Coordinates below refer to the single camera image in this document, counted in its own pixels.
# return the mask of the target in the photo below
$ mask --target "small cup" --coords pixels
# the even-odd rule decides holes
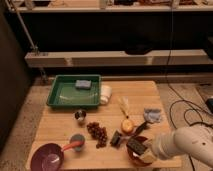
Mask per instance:
[[[112,88],[108,85],[101,86],[101,104],[106,105],[112,94]]]
[[[85,117],[86,117],[85,110],[79,109],[77,112],[75,112],[75,119],[80,125],[84,124]]]

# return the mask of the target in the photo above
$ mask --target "dark wall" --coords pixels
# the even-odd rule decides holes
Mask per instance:
[[[23,49],[14,14],[7,13]],[[33,40],[41,51],[125,50],[129,44],[151,43],[154,49],[170,48],[171,12],[137,13],[24,13]],[[174,49],[203,48],[213,36],[213,12],[174,12]]]
[[[0,1],[0,150],[30,86],[24,52],[10,29]]]

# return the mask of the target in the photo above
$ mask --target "black box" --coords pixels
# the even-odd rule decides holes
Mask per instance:
[[[213,37],[208,37],[204,47],[209,58],[213,59]]]
[[[208,106],[209,110],[213,113],[213,98],[207,99],[206,105]]]

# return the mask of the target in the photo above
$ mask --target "purple bowl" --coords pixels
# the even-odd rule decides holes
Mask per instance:
[[[38,148],[31,159],[31,171],[58,171],[63,163],[64,153],[57,144],[45,144]]]

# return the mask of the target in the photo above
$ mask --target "wall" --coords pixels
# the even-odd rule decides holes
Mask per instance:
[[[31,80],[24,52],[8,25],[0,1],[0,150],[14,124]]]

